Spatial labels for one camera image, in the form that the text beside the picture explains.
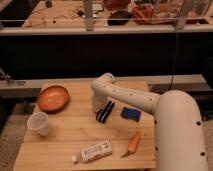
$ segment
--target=carrot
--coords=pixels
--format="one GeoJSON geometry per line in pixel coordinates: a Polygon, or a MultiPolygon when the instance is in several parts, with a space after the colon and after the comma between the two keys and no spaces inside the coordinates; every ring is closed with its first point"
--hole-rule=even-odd
{"type": "Polygon", "coordinates": [[[140,141],[140,138],[141,138],[141,131],[140,131],[140,129],[139,129],[139,130],[136,132],[136,134],[134,135],[134,137],[132,138],[131,142],[129,143],[129,146],[128,146],[127,151],[128,151],[130,154],[133,154],[133,153],[136,152],[138,143],[139,143],[139,141],[140,141]]]}

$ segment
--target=white paper cup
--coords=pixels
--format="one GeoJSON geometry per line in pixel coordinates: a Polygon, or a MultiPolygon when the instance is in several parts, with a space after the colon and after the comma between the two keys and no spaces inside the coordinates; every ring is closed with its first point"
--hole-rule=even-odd
{"type": "Polygon", "coordinates": [[[27,127],[40,134],[46,136],[49,133],[48,115],[44,112],[33,113],[27,121],[27,127]]]}

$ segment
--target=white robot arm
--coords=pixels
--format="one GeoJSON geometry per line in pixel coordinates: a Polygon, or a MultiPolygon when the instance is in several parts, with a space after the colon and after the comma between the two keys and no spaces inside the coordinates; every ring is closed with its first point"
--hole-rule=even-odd
{"type": "Polygon", "coordinates": [[[106,73],[92,82],[92,103],[97,111],[113,97],[154,115],[156,171],[208,171],[199,107],[179,90],[162,95],[122,88],[106,73]]]}

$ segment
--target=blue sponge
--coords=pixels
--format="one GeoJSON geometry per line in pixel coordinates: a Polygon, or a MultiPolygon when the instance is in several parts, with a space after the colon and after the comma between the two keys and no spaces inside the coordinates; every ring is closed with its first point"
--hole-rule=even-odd
{"type": "Polygon", "coordinates": [[[127,107],[124,107],[121,112],[122,118],[132,119],[132,120],[135,120],[136,122],[139,122],[140,116],[141,116],[141,111],[136,110],[136,109],[130,109],[127,107]]]}

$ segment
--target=orange bowl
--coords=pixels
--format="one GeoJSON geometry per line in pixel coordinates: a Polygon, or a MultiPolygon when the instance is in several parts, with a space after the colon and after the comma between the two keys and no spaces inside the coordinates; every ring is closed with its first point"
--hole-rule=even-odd
{"type": "Polygon", "coordinates": [[[38,106],[45,112],[57,112],[69,102],[70,96],[67,89],[62,86],[51,86],[38,96],[38,106]]]}

